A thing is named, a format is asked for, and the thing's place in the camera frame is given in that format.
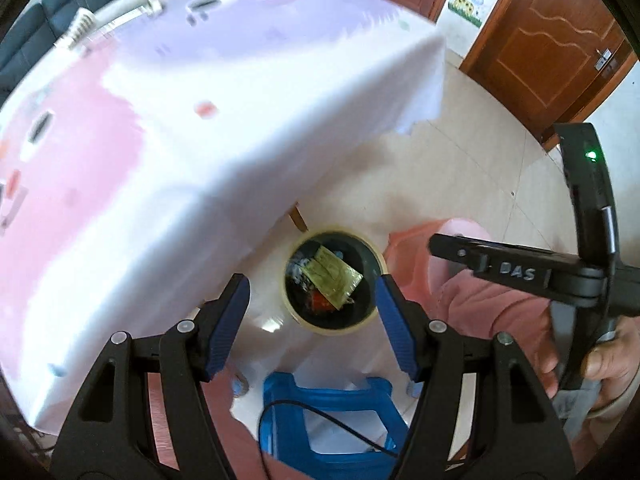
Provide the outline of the person right hand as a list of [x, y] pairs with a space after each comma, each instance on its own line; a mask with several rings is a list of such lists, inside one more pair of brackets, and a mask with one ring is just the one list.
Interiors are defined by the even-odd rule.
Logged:
[[[544, 337], [534, 354], [533, 368], [548, 396], [555, 396], [558, 380], [554, 370], [559, 364], [554, 343]], [[582, 376], [600, 382], [600, 392], [593, 409], [610, 405], [627, 391], [639, 369], [639, 325], [633, 318], [623, 316], [617, 323], [615, 337], [598, 344], [582, 360]]]

